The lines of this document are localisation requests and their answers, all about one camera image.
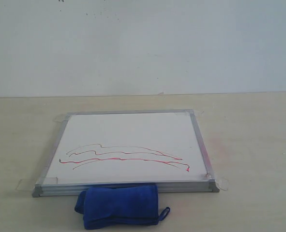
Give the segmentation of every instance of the table surface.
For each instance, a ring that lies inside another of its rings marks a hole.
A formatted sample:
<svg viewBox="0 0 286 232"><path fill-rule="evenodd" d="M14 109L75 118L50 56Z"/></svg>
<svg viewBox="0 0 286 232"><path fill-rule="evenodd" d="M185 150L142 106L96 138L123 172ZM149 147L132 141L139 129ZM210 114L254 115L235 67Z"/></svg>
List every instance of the table surface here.
<svg viewBox="0 0 286 232"><path fill-rule="evenodd" d="M286 93L0 99L0 231L84 231L76 196L31 197L62 116L194 109L220 193L163 193L158 226L102 231L286 231Z"/></svg>

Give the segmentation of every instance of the whiteboard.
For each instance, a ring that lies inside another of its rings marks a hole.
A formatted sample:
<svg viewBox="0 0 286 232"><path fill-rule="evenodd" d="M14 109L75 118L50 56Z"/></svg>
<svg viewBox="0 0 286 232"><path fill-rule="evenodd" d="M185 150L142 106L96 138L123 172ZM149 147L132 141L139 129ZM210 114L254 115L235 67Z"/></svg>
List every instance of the whiteboard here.
<svg viewBox="0 0 286 232"><path fill-rule="evenodd" d="M71 115L43 184L193 181L206 175L189 112Z"/></svg>

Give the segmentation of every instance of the blue microfiber towel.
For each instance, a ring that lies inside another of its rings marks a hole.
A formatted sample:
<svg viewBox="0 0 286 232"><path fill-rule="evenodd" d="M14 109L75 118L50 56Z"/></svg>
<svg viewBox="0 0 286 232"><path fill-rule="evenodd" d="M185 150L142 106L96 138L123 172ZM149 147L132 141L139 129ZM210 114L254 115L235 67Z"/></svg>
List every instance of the blue microfiber towel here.
<svg viewBox="0 0 286 232"><path fill-rule="evenodd" d="M87 230L116 224L157 225L170 212L158 213L158 188L147 185L131 188L91 187L82 191L75 211L84 214Z"/></svg>

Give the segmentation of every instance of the white wall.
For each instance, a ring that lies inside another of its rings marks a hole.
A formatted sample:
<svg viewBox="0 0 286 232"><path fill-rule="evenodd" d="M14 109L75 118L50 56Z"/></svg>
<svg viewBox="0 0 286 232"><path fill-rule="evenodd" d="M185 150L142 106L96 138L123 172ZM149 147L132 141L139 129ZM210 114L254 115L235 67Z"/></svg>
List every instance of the white wall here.
<svg viewBox="0 0 286 232"><path fill-rule="evenodd" d="M0 97L286 91L286 0L0 0Z"/></svg>

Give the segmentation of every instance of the blue cloth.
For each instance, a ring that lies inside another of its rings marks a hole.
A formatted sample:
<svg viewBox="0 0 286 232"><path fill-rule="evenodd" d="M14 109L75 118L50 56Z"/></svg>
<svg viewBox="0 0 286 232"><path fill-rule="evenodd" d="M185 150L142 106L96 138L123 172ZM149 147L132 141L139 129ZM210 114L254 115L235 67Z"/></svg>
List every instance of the blue cloth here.
<svg viewBox="0 0 286 232"><path fill-rule="evenodd" d="M158 213L158 188L156 185L131 188L91 187L82 191L75 211L84 214L87 230L116 224L157 225L170 212L167 207Z"/></svg>

